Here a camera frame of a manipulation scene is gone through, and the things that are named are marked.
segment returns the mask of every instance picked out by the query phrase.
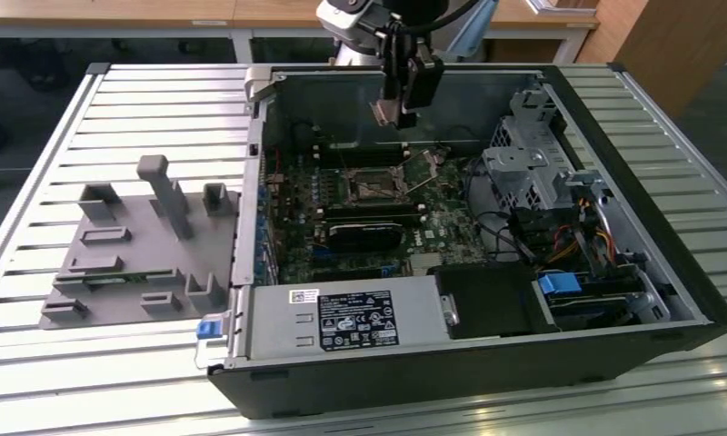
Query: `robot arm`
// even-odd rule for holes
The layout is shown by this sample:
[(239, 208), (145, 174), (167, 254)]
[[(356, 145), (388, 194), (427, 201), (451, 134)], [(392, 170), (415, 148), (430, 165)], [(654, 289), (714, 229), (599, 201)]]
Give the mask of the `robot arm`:
[(443, 76), (443, 60), (479, 47), (498, 0), (323, 0), (318, 17), (344, 47), (382, 65), (380, 125), (416, 125), (415, 110), (431, 105)]

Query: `metal rail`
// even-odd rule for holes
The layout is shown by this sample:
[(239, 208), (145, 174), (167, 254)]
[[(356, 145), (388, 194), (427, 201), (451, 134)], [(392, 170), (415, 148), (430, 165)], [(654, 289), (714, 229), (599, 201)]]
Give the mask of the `metal rail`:
[[(727, 298), (727, 183), (629, 77), (606, 66), (562, 70)], [(219, 64), (115, 65), (87, 76), (0, 229), (0, 434), (727, 431), (727, 335), (615, 381), (249, 421), (195, 367), (195, 321), (37, 330), (81, 217), (73, 201), (84, 183), (115, 181), (119, 194), (147, 193), (135, 164), (143, 154), (163, 153), (185, 192), (213, 181), (240, 188), (243, 77), (243, 66)]]

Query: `cable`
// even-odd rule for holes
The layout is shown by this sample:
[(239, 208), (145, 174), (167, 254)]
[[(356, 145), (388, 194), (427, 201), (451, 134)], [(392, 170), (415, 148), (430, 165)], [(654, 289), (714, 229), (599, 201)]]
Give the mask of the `cable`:
[(483, 212), (483, 213), (479, 213), (476, 215), (476, 220), (480, 219), (482, 216), (486, 216), (486, 215), (495, 215), (498, 218), (503, 218), (504, 220), (507, 220), (508, 218), (511, 218), (511, 215), (506, 212), (500, 212), (500, 211), (487, 211), (487, 212)]
[(484, 230), (487, 233), (494, 235), (494, 237), (496, 238), (496, 241), (498, 240), (503, 241), (511, 246), (511, 248), (515, 249), (515, 251), (518, 252), (518, 256), (520, 257), (522, 260), (526, 260), (526, 261), (528, 260), (528, 256), (522, 251), (520, 245), (512, 239), (510, 239), (507, 236), (500, 234), (500, 232), (496, 232), (494, 229), (491, 229), (487, 225), (484, 225), (479, 221), (476, 222), (476, 224), (480, 225), (482, 230)]
[(609, 262), (611, 262), (611, 264), (615, 264), (615, 241), (611, 238), (611, 235), (601, 228), (597, 230), (595, 234), (601, 236), (606, 241), (606, 255), (609, 256)]
[(552, 244), (552, 251), (556, 252), (558, 251), (558, 243), (560, 242), (560, 233), (563, 230), (568, 230), (571, 228), (570, 225), (562, 225), (560, 228), (558, 229), (558, 232), (555, 232), (555, 236), (552, 237), (554, 239), (554, 244)]
[(5, 171), (32, 171), (32, 168), (0, 168), (0, 173)]
[(398, 32), (400, 34), (407, 35), (424, 35), (435, 30), (442, 29), (444, 26), (450, 25), (458, 18), (460, 18), (476, 4), (480, 3), (480, 0), (468, 0), (466, 4), (463, 4), (454, 12), (452, 14), (447, 15), (446, 17), (440, 18), (432, 23), (428, 23), (427, 25), (415, 25), (411, 27), (402, 27)]

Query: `warning label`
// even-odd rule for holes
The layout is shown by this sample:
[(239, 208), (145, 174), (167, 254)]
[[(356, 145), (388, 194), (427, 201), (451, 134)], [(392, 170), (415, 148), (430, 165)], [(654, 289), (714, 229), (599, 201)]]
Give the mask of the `warning label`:
[(324, 351), (399, 345), (390, 291), (319, 295), (318, 313)]

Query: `white sticker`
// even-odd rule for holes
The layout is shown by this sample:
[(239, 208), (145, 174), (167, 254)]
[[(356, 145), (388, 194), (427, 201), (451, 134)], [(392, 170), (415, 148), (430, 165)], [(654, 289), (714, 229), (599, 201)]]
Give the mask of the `white sticker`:
[(225, 21), (193, 20), (192, 25), (227, 25)]
[(379, 332), (379, 335), (376, 337), (378, 338), (392, 338), (395, 335), (396, 335), (395, 330), (383, 330), (382, 332)]
[(291, 304), (301, 304), (303, 302), (318, 302), (318, 289), (295, 289), (291, 291)]

